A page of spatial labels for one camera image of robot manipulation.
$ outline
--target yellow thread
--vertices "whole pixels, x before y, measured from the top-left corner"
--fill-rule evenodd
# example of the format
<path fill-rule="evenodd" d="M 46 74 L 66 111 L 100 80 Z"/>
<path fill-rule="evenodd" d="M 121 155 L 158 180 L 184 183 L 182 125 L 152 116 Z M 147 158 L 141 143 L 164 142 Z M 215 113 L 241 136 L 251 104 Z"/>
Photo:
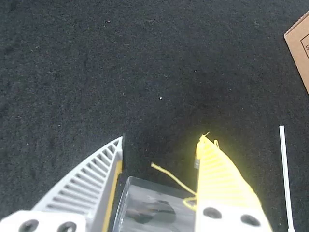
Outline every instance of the yellow thread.
<path fill-rule="evenodd" d="M 151 163 L 150 165 L 152 168 L 157 169 L 158 171 L 165 173 L 166 175 L 168 175 L 170 178 L 172 178 L 174 181 L 177 182 L 177 184 L 179 184 L 181 187 L 183 187 L 185 190 L 187 190 L 188 192 L 192 193 L 193 195 L 197 195 L 196 192 L 194 192 L 192 189 L 190 189 L 187 185 L 185 185 L 183 182 L 181 182 L 177 177 L 175 177 L 172 173 L 170 173 L 168 170 L 161 168 L 160 166 Z"/>
<path fill-rule="evenodd" d="M 218 141 L 218 140 L 215 139 L 215 140 L 213 141 L 213 143 L 217 146 L 217 148 L 220 149 L 220 147 L 219 147 L 219 141 Z"/>
<path fill-rule="evenodd" d="M 187 208 L 196 211 L 197 206 L 189 203 L 189 201 L 196 201 L 196 200 L 197 200 L 197 197 L 187 197 L 187 198 L 184 198 L 184 199 L 183 199 L 183 204 L 184 204 L 184 206 L 186 206 Z"/>

